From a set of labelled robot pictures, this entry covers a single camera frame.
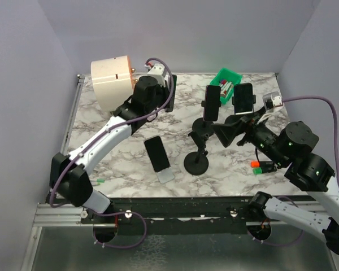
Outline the black phone stand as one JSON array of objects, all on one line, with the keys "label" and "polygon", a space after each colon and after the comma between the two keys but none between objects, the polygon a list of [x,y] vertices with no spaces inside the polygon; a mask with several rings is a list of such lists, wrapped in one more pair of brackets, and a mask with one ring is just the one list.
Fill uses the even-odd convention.
[{"label": "black phone stand", "polygon": [[205,140],[196,131],[190,132],[189,136],[198,150],[187,154],[184,159],[184,168],[191,175],[200,176],[207,171],[209,166]]},{"label": "black phone stand", "polygon": [[[205,101],[201,102],[201,107],[203,107],[204,111]],[[208,136],[213,135],[214,131],[211,125],[214,121],[204,121],[203,116],[201,118],[197,118],[192,124],[192,131],[197,132],[199,135],[204,136],[207,134]]]}]

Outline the purple edged black phone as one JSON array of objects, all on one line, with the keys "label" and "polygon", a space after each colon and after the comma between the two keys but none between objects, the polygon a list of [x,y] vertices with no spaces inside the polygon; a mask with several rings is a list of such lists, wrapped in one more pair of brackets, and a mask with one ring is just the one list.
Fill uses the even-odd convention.
[{"label": "purple edged black phone", "polygon": [[205,92],[205,106],[203,112],[204,121],[216,121],[218,119],[221,88],[216,85],[207,85]]}]

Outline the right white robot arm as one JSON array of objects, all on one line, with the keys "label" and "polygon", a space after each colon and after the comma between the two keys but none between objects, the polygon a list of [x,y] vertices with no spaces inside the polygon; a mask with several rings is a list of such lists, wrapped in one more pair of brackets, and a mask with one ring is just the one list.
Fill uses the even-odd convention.
[{"label": "right white robot arm", "polygon": [[327,212],[325,216],[317,215],[258,192],[249,203],[249,216],[255,221],[268,218],[295,226],[316,236],[339,255],[339,184],[334,169],[313,153],[318,136],[301,121],[289,123],[276,135],[257,116],[248,115],[212,128],[224,147],[243,135],[238,146],[251,143],[260,149],[278,168],[286,169],[284,176],[291,184],[313,197]]}]

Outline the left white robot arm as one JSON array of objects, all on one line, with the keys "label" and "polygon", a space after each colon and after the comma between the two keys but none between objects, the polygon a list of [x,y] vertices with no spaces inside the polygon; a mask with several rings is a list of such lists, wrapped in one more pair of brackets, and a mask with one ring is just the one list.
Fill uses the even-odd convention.
[{"label": "left white robot arm", "polygon": [[175,97],[176,76],[169,75],[164,85],[153,76],[141,76],[134,92],[121,104],[104,127],[90,140],[65,155],[57,153],[51,161],[49,203],[61,195],[75,207],[91,209],[98,221],[113,218],[110,199],[93,188],[89,179],[97,164],[119,143],[132,136],[160,110],[171,112]]}]

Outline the rear right black phone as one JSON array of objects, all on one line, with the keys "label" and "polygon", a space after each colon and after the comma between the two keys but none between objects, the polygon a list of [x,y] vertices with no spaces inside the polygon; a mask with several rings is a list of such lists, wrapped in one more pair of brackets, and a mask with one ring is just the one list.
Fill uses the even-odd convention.
[{"label": "rear right black phone", "polygon": [[254,112],[256,96],[251,83],[237,84],[233,88],[232,104],[235,115],[244,115]]}]

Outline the rear right phone stand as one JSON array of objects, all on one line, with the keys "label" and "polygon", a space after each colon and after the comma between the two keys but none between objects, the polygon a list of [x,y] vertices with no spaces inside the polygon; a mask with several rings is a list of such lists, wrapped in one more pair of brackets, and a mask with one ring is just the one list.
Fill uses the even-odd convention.
[{"label": "rear right phone stand", "polygon": [[232,105],[234,106],[235,115],[244,115],[254,112],[254,105],[257,102],[256,95],[234,95]]}]

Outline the black phone on silver stand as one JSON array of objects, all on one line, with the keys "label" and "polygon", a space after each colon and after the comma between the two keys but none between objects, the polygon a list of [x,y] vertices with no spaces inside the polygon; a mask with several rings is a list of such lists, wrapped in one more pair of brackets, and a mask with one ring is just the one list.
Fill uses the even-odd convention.
[{"label": "black phone on silver stand", "polygon": [[159,135],[146,139],[144,145],[156,173],[170,167],[170,162]]}]

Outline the silver flat phone stand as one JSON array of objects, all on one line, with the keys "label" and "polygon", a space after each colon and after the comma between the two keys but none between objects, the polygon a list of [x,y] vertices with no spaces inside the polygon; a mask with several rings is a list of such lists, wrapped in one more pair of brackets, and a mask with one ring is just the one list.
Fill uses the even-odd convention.
[{"label": "silver flat phone stand", "polygon": [[175,179],[175,175],[171,167],[168,167],[156,173],[156,176],[161,184],[165,184]]}]

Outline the orange capped marker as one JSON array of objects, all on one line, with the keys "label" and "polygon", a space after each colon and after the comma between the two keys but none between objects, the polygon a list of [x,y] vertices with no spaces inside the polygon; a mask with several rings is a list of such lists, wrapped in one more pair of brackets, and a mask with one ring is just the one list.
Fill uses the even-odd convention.
[{"label": "orange capped marker", "polygon": [[273,167],[275,164],[272,161],[252,161],[250,166],[252,168],[259,168],[259,167]]}]

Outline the green plastic bin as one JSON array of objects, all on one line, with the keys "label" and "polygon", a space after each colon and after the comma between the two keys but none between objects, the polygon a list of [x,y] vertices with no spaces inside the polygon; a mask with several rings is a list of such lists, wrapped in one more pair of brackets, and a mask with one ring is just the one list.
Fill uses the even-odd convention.
[{"label": "green plastic bin", "polygon": [[212,79],[210,85],[220,86],[220,101],[225,105],[233,95],[233,87],[240,84],[242,75],[231,71],[228,68],[222,68]]}]

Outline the green capped marker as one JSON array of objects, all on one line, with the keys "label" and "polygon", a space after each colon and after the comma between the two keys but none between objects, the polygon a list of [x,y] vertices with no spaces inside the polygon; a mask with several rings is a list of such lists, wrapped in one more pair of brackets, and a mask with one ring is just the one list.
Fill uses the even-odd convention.
[{"label": "green capped marker", "polygon": [[272,172],[276,172],[276,171],[277,171],[276,167],[257,167],[257,168],[253,168],[253,173],[255,175],[265,174],[265,173],[272,173]]}]

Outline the cream cylindrical box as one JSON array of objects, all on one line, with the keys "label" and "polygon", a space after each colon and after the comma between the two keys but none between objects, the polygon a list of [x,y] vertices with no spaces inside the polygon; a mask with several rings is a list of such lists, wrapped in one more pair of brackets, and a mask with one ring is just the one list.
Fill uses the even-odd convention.
[{"label": "cream cylindrical box", "polygon": [[129,56],[92,61],[90,71],[95,97],[103,112],[116,110],[133,94]]}]

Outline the black mounting rail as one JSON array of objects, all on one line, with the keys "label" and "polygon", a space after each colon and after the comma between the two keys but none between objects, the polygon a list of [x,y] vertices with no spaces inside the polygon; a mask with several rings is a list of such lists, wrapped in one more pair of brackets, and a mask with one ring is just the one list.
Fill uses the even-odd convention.
[{"label": "black mounting rail", "polygon": [[120,235],[246,234],[248,225],[265,219],[261,204],[251,196],[217,196],[187,198],[113,198],[109,213],[102,217],[89,212],[81,219],[105,233]]}]

